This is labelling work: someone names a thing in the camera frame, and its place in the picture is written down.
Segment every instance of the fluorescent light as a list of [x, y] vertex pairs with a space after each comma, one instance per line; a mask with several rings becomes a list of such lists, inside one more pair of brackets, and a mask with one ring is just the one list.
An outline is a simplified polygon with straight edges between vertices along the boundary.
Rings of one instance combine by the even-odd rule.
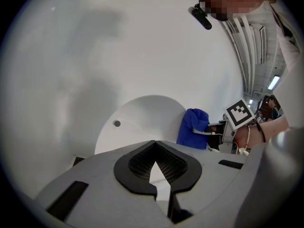
[[275, 75], [275, 77], [272, 80], [272, 82], [271, 82], [270, 86], [268, 87], [268, 89], [272, 90], [275, 87], [276, 83], [279, 81], [279, 79], [280, 79], [280, 77], [277, 76], [277, 75]]

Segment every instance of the blue towel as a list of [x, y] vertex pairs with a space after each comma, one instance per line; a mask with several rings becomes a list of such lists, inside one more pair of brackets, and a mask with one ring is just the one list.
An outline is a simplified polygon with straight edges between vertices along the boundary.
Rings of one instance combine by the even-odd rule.
[[209, 124], [209, 116], [200, 109], [188, 109], [182, 119], [176, 143], [205, 150], [208, 136], [193, 133], [192, 128], [203, 132]]

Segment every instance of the white shirt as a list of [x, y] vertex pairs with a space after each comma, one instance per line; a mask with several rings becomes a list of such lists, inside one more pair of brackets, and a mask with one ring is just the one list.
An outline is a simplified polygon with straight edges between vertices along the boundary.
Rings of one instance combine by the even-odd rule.
[[288, 7], [282, 0], [271, 4], [281, 22], [293, 34], [296, 44], [284, 37], [277, 26], [277, 37], [284, 56], [288, 74], [274, 90], [290, 127], [304, 127], [304, 36]]

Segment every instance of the person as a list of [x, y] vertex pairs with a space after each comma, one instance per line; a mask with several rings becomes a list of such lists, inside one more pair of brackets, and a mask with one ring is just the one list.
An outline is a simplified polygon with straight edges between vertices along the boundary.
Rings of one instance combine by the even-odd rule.
[[272, 120], [275, 120], [275, 119], [279, 118], [279, 110], [277, 109], [276, 97], [274, 95], [271, 95], [268, 98], [268, 106], [271, 109], [271, 114], [270, 114], [270, 117], [268, 118], [267, 121], [270, 122]]
[[256, 121], [257, 121], [258, 123], [262, 123], [262, 122], [263, 122], [263, 119], [264, 119], [263, 111], [262, 111], [262, 109], [259, 109], [259, 110], [257, 111], [257, 114], [256, 114]]
[[[285, 115], [270, 122], [261, 123], [266, 142], [279, 132], [289, 127], [304, 127], [304, 35], [290, 10], [282, 0], [199, 0], [204, 3], [207, 11], [215, 14], [214, 18], [225, 21], [240, 13], [250, 13], [260, 8], [263, 3], [269, 2], [276, 22], [277, 39], [286, 62], [288, 74], [274, 90], [275, 98], [279, 100]], [[257, 126], [247, 126], [237, 130], [234, 141], [239, 148], [246, 145], [248, 135], [248, 148], [261, 143], [261, 134]]]

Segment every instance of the black mesh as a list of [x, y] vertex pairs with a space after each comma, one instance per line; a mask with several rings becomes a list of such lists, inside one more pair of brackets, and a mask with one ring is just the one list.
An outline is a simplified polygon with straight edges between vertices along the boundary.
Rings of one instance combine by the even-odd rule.
[[154, 163], [154, 148], [152, 145], [130, 159], [129, 169], [138, 178], [149, 182]]
[[132, 157], [129, 161], [129, 169], [138, 178], [149, 182], [155, 161], [168, 183], [177, 180], [188, 168], [183, 159], [155, 144]]

